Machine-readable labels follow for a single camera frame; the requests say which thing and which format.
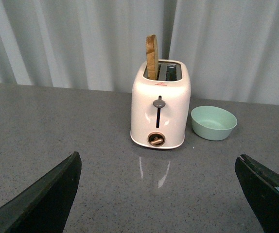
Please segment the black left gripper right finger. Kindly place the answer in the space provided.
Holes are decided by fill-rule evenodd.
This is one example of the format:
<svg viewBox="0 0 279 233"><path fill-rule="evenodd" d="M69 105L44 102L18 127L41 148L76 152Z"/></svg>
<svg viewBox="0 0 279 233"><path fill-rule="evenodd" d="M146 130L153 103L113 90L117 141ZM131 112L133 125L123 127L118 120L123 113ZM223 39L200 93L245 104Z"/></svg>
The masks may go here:
<svg viewBox="0 0 279 233"><path fill-rule="evenodd" d="M235 162L243 193L265 233L279 233L279 174L248 155Z"/></svg>

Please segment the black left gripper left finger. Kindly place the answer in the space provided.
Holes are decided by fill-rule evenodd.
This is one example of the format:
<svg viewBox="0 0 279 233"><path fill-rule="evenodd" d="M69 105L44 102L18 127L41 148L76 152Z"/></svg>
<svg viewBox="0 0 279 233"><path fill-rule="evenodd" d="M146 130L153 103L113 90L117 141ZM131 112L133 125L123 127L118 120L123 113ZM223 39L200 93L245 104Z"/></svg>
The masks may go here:
<svg viewBox="0 0 279 233"><path fill-rule="evenodd" d="M82 162L78 152L0 207L0 233L61 233L75 199Z"/></svg>

